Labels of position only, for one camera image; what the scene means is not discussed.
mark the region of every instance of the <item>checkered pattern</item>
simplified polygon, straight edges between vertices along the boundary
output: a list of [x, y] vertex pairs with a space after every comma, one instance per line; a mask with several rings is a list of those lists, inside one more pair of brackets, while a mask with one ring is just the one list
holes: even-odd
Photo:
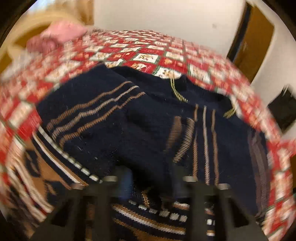
[[0, 190], [5, 201], [9, 185], [7, 167], [14, 141], [29, 139], [40, 123], [35, 104], [69, 79], [99, 62], [111, 68], [130, 66], [163, 79], [186, 74], [196, 85], [228, 95], [236, 114], [262, 130], [268, 139], [271, 170], [269, 209], [263, 231], [269, 240], [279, 240], [295, 217], [289, 157], [296, 154], [296, 142], [280, 142], [279, 129], [269, 111], [249, 86], [248, 79], [227, 59], [213, 51], [150, 30], [86, 33], [63, 47], [34, 59], [1, 88]]

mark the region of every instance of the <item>black object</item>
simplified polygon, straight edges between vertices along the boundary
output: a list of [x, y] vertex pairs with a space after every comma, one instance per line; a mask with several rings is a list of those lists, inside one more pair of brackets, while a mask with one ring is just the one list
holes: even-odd
[[[92, 241], [114, 240], [111, 198], [130, 198], [132, 173], [126, 167], [118, 167], [114, 175], [106, 176], [100, 184], [82, 190], [78, 186], [69, 191], [37, 228], [30, 241], [84, 241], [87, 228]], [[93, 218], [87, 215], [88, 205], [94, 206], [90, 214]]]
[[238, 29], [236, 38], [234, 39], [232, 47], [227, 55], [227, 58], [229, 58], [231, 62], [235, 60], [235, 57], [237, 56], [237, 53], [243, 42], [249, 24], [252, 8], [253, 7], [248, 2], [246, 2], [246, 8], [242, 16], [243, 19], [241, 20], [241, 27]]
[[296, 237], [296, 219], [292, 223], [291, 227], [286, 232], [285, 236], [282, 238], [281, 241], [295, 241]]
[[253, 216], [237, 202], [228, 184], [208, 186], [176, 169], [175, 196], [191, 198], [186, 241], [207, 241], [205, 203], [214, 203], [215, 237], [223, 241], [268, 241]]
[[[192, 176], [182, 176], [182, 168], [177, 169], [174, 195], [191, 198], [188, 219], [187, 241], [207, 241], [205, 202], [214, 199], [216, 216], [216, 237], [225, 241], [267, 241], [254, 217], [248, 215], [236, 202], [229, 185], [215, 186], [197, 182]], [[107, 176], [103, 182], [83, 190], [73, 189], [57, 205], [54, 211], [31, 237], [31, 241], [83, 241], [87, 227], [91, 229], [93, 241], [115, 240], [112, 232], [110, 199], [122, 198], [123, 186], [129, 183], [131, 171], [117, 168], [116, 176]], [[87, 203], [94, 205], [94, 218], [87, 216]]]
[[10, 0], [0, 1], [0, 46], [9, 34], [17, 20], [37, 0]]
[[3, 214], [0, 212], [0, 237], [1, 240], [9, 241], [28, 241], [25, 234], [13, 226], [10, 222], [6, 221]]
[[296, 98], [290, 86], [285, 86], [282, 92], [268, 105], [282, 132], [296, 119]]

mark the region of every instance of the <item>knit sweater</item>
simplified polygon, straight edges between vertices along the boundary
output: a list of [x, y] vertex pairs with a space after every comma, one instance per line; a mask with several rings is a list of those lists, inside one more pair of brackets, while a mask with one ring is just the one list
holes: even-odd
[[[264, 216], [269, 195], [264, 134], [235, 115], [224, 118], [231, 108], [227, 97], [185, 76], [172, 84], [128, 67], [100, 65], [37, 106], [43, 122], [32, 144], [45, 162], [44, 150], [60, 162], [66, 172], [51, 168], [68, 186], [77, 180], [96, 183], [116, 165], [132, 170], [132, 197], [113, 204], [118, 239], [183, 240], [189, 200], [175, 198], [166, 210], [160, 199], [174, 198], [174, 166], [209, 185], [230, 184], [242, 206]], [[66, 185], [52, 183], [59, 195]], [[58, 195], [47, 200], [54, 206]]]

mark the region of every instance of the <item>brown stripe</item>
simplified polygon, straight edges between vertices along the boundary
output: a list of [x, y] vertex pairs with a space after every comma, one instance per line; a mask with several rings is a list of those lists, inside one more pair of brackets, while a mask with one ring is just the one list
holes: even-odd
[[[54, 154], [52, 154], [50, 152], [50, 150], [48, 150], [46, 148], [46, 146], [44, 145], [44, 143], [39, 139], [39, 137], [37, 135], [34, 136], [41, 144], [42, 144], [42, 147], [46, 150], [46, 152], [57, 162], [59, 163], [71, 176], [73, 176], [75, 179], [77, 179], [81, 184], [83, 184], [84, 186], [88, 186], [88, 184], [83, 181], [81, 178], [79, 178], [75, 173], [73, 173], [67, 166], [65, 166], [58, 158], [56, 158], [56, 156]], [[40, 153], [36, 150], [35, 146], [34, 146], [34, 150], [36, 153], [38, 153], [40, 155]]]
[[181, 132], [182, 132], [181, 117], [175, 116], [174, 123], [173, 123], [172, 129], [170, 131], [170, 135], [169, 135], [167, 143], [166, 143], [165, 151], [168, 151], [169, 149], [172, 148], [175, 141], [180, 137]]
[[81, 118], [85, 118], [87, 116], [90, 115], [95, 115], [96, 113], [98, 113], [101, 109], [103, 109], [104, 107], [106, 107], [106, 105], [110, 104], [111, 102], [116, 102], [118, 101], [122, 96], [128, 94], [129, 92], [131, 92], [132, 90], [139, 88], [137, 85], [134, 85], [133, 87], [130, 87], [127, 91], [121, 93], [119, 96], [117, 96], [116, 98], [110, 98], [106, 101], [104, 101], [103, 103], [101, 103], [98, 107], [96, 107], [95, 109], [92, 110], [88, 110], [85, 112], [80, 112], [77, 116], [75, 116], [75, 118], [73, 118], [70, 122], [68, 122], [67, 124], [57, 127], [54, 132], [52, 133], [52, 138], [54, 140], [56, 140], [57, 136], [60, 133], [63, 133], [67, 130], [69, 130], [70, 128], [72, 128], [77, 122], [79, 122], [79, 120]]
[[214, 230], [207, 230], [207, 236], [215, 236], [215, 231]]
[[28, 211], [34, 216], [39, 222], [45, 218], [46, 211], [41, 207], [41, 209], [37, 209], [34, 206], [35, 200], [32, 198], [28, 188], [26, 185], [23, 185], [21, 183], [22, 178], [20, 176], [17, 176], [16, 173], [19, 173], [18, 170], [12, 172], [10, 174], [10, 182], [12, 186], [18, 191], [18, 193], [22, 194], [17, 199], [21, 199], [23, 203], [27, 206]]
[[206, 127], [206, 111], [207, 107], [204, 107], [203, 111], [203, 136], [204, 136], [204, 146], [205, 146], [205, 183], [207, 185], [210, 184], [210, 159], [209, 159], [209, 149], [208, 149], [208, 142], [207, 142], [207, 127]]
[[121, 225], [122, 227], [125, 227], [129, 230], [131, 230], [133, 232], [133, 234], [137, 237], [137, 240], [139, 241], [180, 241], [180, 240], [176, 240], [176, 239], [168, 239], [168, 238], [163, 238], [163, 237], [157, 237], [154, 235], [151, 235], [147, 232], [144, 232], [142, 230], [136, 229], [116, 218], [113, 218], [113, 222], [115, 222], [116, 224]]
[[176, 203], [176, 202], [173, 203], [173, 207], [174, 208], [177, 208], [177, 209], [181, 209], [181, 210], [189, 210], [190, 209], [190, 206], [189, 205], [188, 206], [184, 206], [181, 203]]
[[194, 110], [194, 121], [197, 122], [197, 109], [198, 109], [198, 104], [195, 105], [195, 110]]
[[125, 81], [121, 85], [119, 85], [118, 87], [116, 87], [115, 89], [113, 89], [113, 90], [111, 90], [109, 92], [101, 93], [96, 98], [92, 99], [90, 102], [84, 103], [84, 104], [77, 104], [76, 106], [72, 107], [71, 109], [65, 111], [64, 113], [62, 113], [61, 115], [59, 115], [56, 119], [52, 119], [47, 124], [47, 126], [46, 126], [47, 130], [50, 131], [53, 128], [53, 125], [58, 124], [63, 119], [65, 119], [67, 116], [73, 114], [75, 111], [91, 106], [92, 104], [94, 104], [96, 101], [98, 101], [100, 98], [104, 97], [105, 95], [113, 94], [114, 92], [116, 92], [117, 90], [119, 90], [122, 86], [124, 86], [127, 83], [131, 83], [131, 81]]
[[157, 226], [159, 228], [164, 228], [164, 229], [171, 229], [171, 230], [174, 230], [174, 231], [179, 231], [179, 232], [185, 232], [186, 229], [185, 228], [181, 228], [181, 227], [175, 227], [175, 226], [171, 226], [171, 225], [167, 225], [167, 224], [164, 224], [164, 223], [158, 223], [156, 222], [155, 220], [152, 220], [152, 219], [148, 219], [146, 217], [143, 217], [129, 209], [127, 209], [126, 207], [122, 206], [122, 205], [119, 205], [119, 204], [114, 204], [112, 205], [113, 209], [117, 208], [119, 210], [122, 210], [124, 211], [125, 213], [129, 214], [129, 215], [132, 215], [134, 217], [136, 217], [138, 220], [142, 220], [142, 221], [145, 221], [145, 222], [149, 222], [151, 224], [153, 224], [154, 226]]
[[[35, 150], [35, 153], [37, 154], [37, 156], [39, 157], [39, 158], [42, 158], [42, 156], [40, 155], [40, 153], [36, 150], [36, 148], [34, 147], [34, 150]], [[43, 164], [44, 165], [46, 165], [48, 168], [50, 168], [50, 169], [52, 169], [47, 163], [46, 163], [46, 161], [44, 161], [43, 162]], [[67, 188], [68, 190], [70, 190], [71, 189], [71, 187], [60, 177], [60, 180], [59, 180], [63, 185], [64, 185], [64, 187], [65, 188]]]
[[60, 140], [60, 142], [59, 142], [60, 147], [63, 149], [64, 148], [64, 144], [65, 144], [66, 141], [71, 140], [71, 139], [73, 139], [75, 137], [78, 137], [83, 131], [87, 130], [88, 128], [93, 127], [94, 125], [96, 125], [97, 123], [99, 123], [101, 121], [105, 121], [107, 119], [107, 117], [113, 113], [113, 111], [115, 111], [116, 109], [123, 108], [132, 99], [137, 99], [137, 98], [141, 97], [142, 95], [145, 95], [145, 92], [141, 92], [141, 93], [137, 94], [136, 96], [129, 97], [122, 105], [115, 105], [115, 106], [113, 106], [103, 116], [101, 116], [101, 117], [93, 120], [92, 122], [89, 122], [89, 123], [85, 124], [82, 127], [79, 127], [76, 132], [71, 133], [71, 134], [64, 135], [62, 137], [62, 139]]
[[215, 216], [215, 214], [213, 213], [213, 211], [210, 210], [210, 209], [208, 209], [208, 208], [205, 209], [205, 213], [208, 214], [208, 215]]
[[38, 205], [41, 207], [41, 211], [44, 213], [44, 211], [46, 213], [49, 213], [50, 210], [53, 209], [53, 206], [50, 205], [47, 200], [46, 197], [44, 195], [42, 195], [41, 190], [38, 188], [38, 186], [36, 185], [36, 182], [32, 179], [32, 176], [28, 173], [28, 170], [26, 169], [26, 167], [24, 166], [25, 164], [23, 163], [22, 160], [18, 159], [18, 158], [14, 158], [14, 162], [13, 162], [13, 166], [11, 166], [11, 170], [15, 172], [17, 172], [19, 174], [18, 180], [21, 180], [24, 184], [21, 185], [24, 190], [26, 190], [26, 192], [29, 195], [29, 198], [38, 203]]
[[[194, 121], [197, 122], [197, 109], [198, 104], [195, 105]], [[197, 129], [195, 130], [195, 137], [193, 140], [193, 171], [192, 175], [197, 179], [198, 157], [197, 157]]]
[[215, 185], [219, 183], [219, 162], [218, 162], [218, 147], [217, 147], [217, 134], [215, 131], [215, 114], [216, 110], [212, 112], [212, 134], [213, 134], [213, 147], [214, 147], [214, 169], [215, 169]]
[[147, 193], [151, 190], [151, 187], [147, 188], [146, 190], [142, 191], [142, 197], [143, 197], [143, 202], [144, 202], [144, 205], [146, 207], [150, 207], [149, 206], [149, 199], [148, 199], [148, 196], [147, 196]]
[[178, 150], [178, 152], [173, 158], [174, 163], [179, 162], [183, 158], [185, 153], [189, 150], [192, 142], [193, 131], [194, 131], [194, 121], [193, 119], [187, 118], [187, 129], [185, 131], [185, 136], [180, 149]]

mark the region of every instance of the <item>white stripe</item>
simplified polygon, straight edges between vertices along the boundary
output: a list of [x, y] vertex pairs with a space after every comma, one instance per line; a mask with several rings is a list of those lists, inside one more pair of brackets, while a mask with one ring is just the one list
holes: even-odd
[[68, 159], [69, 158], [69, 154], [66, 153], [66, 152], [63, 152], [62, 153], [62, 157], [65, 158], [65, 159]]
[[186, 215], [182, 215], [182, 216], [180, 217], [180, 222], [185, 223], [186, 220], [187, 220], [187, 216], [186, 216]]
[[63, 152], [62, 152], [62, 150], [60, 149], [60, 148], [57, 148], [57, 152], [59, 153], [59, 154], [63, 154]]
[[82, 168], [82, 165], [80, 165], [80, 163], [78, 162], [75, 162], [74, 166], [77, 167], [79, 170]]
[[99, 180], [99, 178], [95, 175], [91, 175], [89, 178], [96, 181], [96, 182]]
[[57, 145], [55, 144], [55, 143], [52, 143], [52, 147], [55, 149], [55, 150], [57, 150]]
[[172, 213], [171, 215], [170, 215], [170, 219], [171, 220], [177, 220], [179, 218], [179, 214], [177, 214], [177, 213]]
[[41, 145], [41, 143], [36, 139], [36, 135], [33, 135], [34, 140], [37, 142], [39, 147], [42, 149], [42, 151], [47, 155], [47, 157], [59, 168], [64, 172], [73, 182], [80, 183], [76, 178], [74, 178], [70, 173], [67, 172], [65, 168], [63, 168], [55, 159], [51, 157], [51, 155], [45, 150], [45, 148]]
[[209, 160], [209, 150], [208, 150], [208, 143], [207, 143], [207, 127], [205, 125], [205, 114], [207, 111], [207, 107], [204, 107], [204, 112], [203, 112], [203, 116], [202, 116], [202, 120], [203, 120], [203, 132], [204, 132], [204, 140], [205, 140], [205, 183], [207, 185], [210, 184], [210, 168], [209, 168], [209, 164], [210, 164], [210, 160]]
[[139, 205], [139, 207], [138, 208], [140, 208], [140, 209], [143, 209], [143, 210], [147, 210], [147, 207], [145, 207], [144, 205]]
[[156, 214], [156, 213], [157, 213], [157, 210], [155, 210], [155, 209], [153, 209], [153, 208], [150, 208], [150, 209], [149, 209], [149, 213], [154, 213], [154, 214]]
[[212, 233], [212, 232], [208, 232], [208, 231], [207, 231], [207, 236], [214, 237], [214, 236], [215, 236], [215, 234], [214, 234], [214, 233]]
[[137, 203], [134, 202], [134, 201], [132, 201], [132, 200], [129, 200], [128, 202], [129, 202], [130, 204], [132, 204], [132, 205], [137, 205]]
[[87, 170], [86, 168], [82, 168], [81, 171], [82, 171], [85, 175], [87, 175], [87, 176], [90, 175], [89, 170]]
[[114, 207], [113, 206], [113, 209], [117, 212], [119, 212], [120, 214], [130, 218], [131, 220], [133, 221], [136, 221], [140, 224], [143, 224], [143, 225], [146, 225], [146, 226], [149, 226], [151, 228], [154, 228], [154, 229], [158, 229], [160, 231], [163, 231], [163, 232], [167, 232], [167, 233], [173, 233], [173, 234], [180, 234], [180, 235], [185, 235], [185, 232], [184, 231], [181, 231], [181, 230], [174, 230], [174, 229], [170, 229], [170, 228], [163, 228], [163, 227], [159, 227], [151, 222], [148, 222], [148, 221], [145, 221], [145, 220], [142, 220], [142, 219], [139, 219], [137, 217], [135, 217], [134, 215], [130, 214], [130, 213], [127, 213], [126, 211], [118, 208], [118, 207]]
[[17, 189], [19, 193], [19, 197], [22, 199], [22, 201], [26, 204], [29, 212], [39, 221], [42, 222], [45, 219], [45, 215], [38, 210], [36, 207], [33, 206], [32, 200], [30, 199], [28, 193], [24, 190], [24, 187], [19, 182], [17, 176], [13, 173], [12, 170], [9, 170], [9, 177], [10, 182], [14, 185], [14, 187]]
[[41, 126], [38, 127], [39, 132], [43, 135], [46, 134], [45, 131], [43, 130], [43, 128]]
[[72, 163], [73, 165], [75, 164], [75, 160], [74, 160], [74, 158], [72, 158], [72, 157], [69, 157], [69, 158], [68, 158], [68, 161], [69, 161], [70, 163]]
[[44, 138], [45, 138], [49, 143], [53, 143], [52, 139], [51, 139], [48, 135], [44, 136]]
[[170, 212], [167, 211], [167, 210], [163, 210], [163, 211], [160, 211], [160, 212], [159, 212], [159, 216], [161, 216], [161, 217], [165, 217], [165, 218], [166, 218], [169, 214], [170, 214]]
[[43, 198], [43, 196], [39, 193], [39, 191], [34, 188], [35, 185], [32, 182], [31, 178], [29, 177], [27, 170], [22, 170], [23, 166], [15, 163], [14, 164], [15, 169], [18, 171], [19, 175], [21, 176], [22, 181], [24, 182], [26, 188], [28, 189], [30, 196], [32, 199], [41, 206], [47, 213], [50, 213], [53, 209], [53, 207]]

